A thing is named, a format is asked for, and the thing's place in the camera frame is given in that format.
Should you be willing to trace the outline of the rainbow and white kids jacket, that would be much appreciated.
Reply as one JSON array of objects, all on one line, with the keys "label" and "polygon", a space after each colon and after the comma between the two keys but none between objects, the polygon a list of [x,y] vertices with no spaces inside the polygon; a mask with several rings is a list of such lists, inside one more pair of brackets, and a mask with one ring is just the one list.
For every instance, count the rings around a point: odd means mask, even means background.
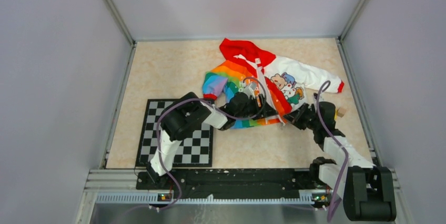
[{"label": "rainbow and white kids jacket", "polygon": [[308,101],[306,89],[318,90],[330,82],[328,93],[340,93],[344,82],[324,69],[278,56],[246,40],[225,38],[220,46],[225,61],[205,73],[202,93],[204,98],[216,100],[225,94],[230,101],[254,77],[267,89],[266,101],[278,114],[256,120],[238,120],[234,129],[284,123],[284,115],[300,108]]}]

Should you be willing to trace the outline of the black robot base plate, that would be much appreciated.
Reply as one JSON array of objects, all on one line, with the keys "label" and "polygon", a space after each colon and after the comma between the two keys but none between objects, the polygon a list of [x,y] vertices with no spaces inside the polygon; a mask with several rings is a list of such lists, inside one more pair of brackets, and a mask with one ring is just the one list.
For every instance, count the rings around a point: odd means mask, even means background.
[{"label": "black robot base plate", "polygon": [[181,199],[295,199],[304,190],[325,186],[308,169],[174,169],[158,184],[140,172],[136,189],[166,191]]}]

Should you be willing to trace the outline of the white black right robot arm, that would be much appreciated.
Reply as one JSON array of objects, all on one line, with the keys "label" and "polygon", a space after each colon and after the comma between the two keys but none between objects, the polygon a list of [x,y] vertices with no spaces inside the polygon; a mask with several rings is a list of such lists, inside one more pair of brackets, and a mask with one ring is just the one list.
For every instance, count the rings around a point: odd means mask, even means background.
[{"label": "white black right robot arm", "polygon": [[392,172],[360,155],[336,128],[336,116],[336,106],[327,101],[303,104],[284,116],[298,129],[311,130],[315,143],[330,156],[314,159],[309,183],[315,188],[329,186],[351,221],[395,221]]}]

